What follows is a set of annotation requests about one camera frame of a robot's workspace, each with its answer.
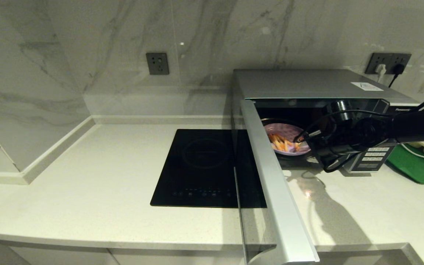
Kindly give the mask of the grey double wall socket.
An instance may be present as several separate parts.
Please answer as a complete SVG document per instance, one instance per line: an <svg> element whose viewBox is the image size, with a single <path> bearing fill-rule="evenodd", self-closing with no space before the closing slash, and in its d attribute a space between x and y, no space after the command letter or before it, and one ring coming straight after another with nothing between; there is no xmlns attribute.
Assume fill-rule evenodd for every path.
<svg viewBox="0 0 424 265"><path fill-rule="evenodd" d="M393 74L393 67L397 64L407 64L411 58L410 53L373 53L365 69L365 74L376 74L375 69L379 64L386 65L386 74Z"/></svg>

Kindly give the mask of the white label sticker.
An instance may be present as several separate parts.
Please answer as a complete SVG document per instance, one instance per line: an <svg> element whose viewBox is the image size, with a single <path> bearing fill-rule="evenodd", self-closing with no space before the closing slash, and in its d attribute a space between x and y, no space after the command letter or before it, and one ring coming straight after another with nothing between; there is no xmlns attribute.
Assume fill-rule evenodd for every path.
<svg viewBox="0 0 424 265"><path fill-rule="evenodd" d="M382 92L383 91L383 89L377 86L374 86L368 82L351 82L351 84L367 92Z"/></svg>

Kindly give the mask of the green cutting board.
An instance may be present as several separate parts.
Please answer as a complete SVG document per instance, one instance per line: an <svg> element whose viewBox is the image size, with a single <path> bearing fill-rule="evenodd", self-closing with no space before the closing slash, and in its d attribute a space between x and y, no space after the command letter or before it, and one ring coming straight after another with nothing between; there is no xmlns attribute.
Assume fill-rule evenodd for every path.
<svg viewBox="0 0 424 265"><path fill-rule="evenodd" d="M412 146L397 145L387 158L386 164L397 173L418 184L424 184L424 153Z"/></svg>

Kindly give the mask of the silver microwave oven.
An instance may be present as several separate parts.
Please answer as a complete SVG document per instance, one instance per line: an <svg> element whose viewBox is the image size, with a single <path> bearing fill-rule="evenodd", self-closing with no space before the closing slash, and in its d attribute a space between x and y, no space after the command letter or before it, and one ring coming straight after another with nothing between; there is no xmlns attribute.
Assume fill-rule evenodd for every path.
<svg viewBox="0 0 424 265"><path fill-rule="evenodd" d="M351 82L368 82L383 89L367 92ZM338 100L349 100L354 109L397 114L417 106L417 101L350 70L234 70L231 82L231 114L238 100L254 102L260 119L286 119L306 128L313 112ZM320 164L275 155L281 169L322 171ZM236 158L236 168L256 174L250 158Z"/></svg>

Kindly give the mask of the black induction cooktop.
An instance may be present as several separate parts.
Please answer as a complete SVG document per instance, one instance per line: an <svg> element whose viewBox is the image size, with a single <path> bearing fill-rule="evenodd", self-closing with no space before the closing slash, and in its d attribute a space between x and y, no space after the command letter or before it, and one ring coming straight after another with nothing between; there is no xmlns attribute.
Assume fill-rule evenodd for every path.
<svg viewBox="0 0 424 265"><path fill-rule="evenodd" d="M150 205L238 208L232 131L177 129Z"/></svg>

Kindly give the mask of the grey single wall socket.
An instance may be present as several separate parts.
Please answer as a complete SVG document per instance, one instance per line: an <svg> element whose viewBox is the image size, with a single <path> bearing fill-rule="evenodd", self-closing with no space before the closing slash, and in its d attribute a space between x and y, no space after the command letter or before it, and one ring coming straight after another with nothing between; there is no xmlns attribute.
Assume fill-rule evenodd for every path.
<svg viewBox="0 0 424 265"><path fill-rule="evenodd" d="M146 53L150 75L169 75L169 64L166 53Z"/></svg>

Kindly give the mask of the black glass microwave door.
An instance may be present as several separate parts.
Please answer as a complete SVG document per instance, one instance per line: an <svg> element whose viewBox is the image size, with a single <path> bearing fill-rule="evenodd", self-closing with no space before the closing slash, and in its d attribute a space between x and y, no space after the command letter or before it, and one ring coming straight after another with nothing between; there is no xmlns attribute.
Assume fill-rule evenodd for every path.
<svg viewBox="0 0 424 265"><path fill-rule="evenodd" d="M320 261L287 186L251 100L238 100L233 107L232 131L236 158L250 158L256 174L248 176L236 168L238 202L244 199L241 187L260 181L265 208L239 206L246 265L315 265Z"/></svg>

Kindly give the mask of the purple plate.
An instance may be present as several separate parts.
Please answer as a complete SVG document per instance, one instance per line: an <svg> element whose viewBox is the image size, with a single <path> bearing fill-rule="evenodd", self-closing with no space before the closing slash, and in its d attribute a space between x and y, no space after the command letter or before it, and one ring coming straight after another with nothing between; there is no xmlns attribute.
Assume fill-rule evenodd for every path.
<svg viewBox="0 0 424 265"><path fill-rule="evenodd" d="M284 138L286 138L288 141L294 143L296 142L294 138L299 135L300 132L303 131L303 129L286 123L270 123L267 125L264 125L264 129L266 131L266 134L274 134L276 136L280 135ZM300 151L294 152L294 146L292 148L291 152L284 152L280 151L276 148L276 146L269 140L271 147L273 151L277 154L284 155L284 156L301 156L302 155L302 146L304 144L307 144L305 141L302 140L302 138L298 139L298 142L300 143Z"/></svg>

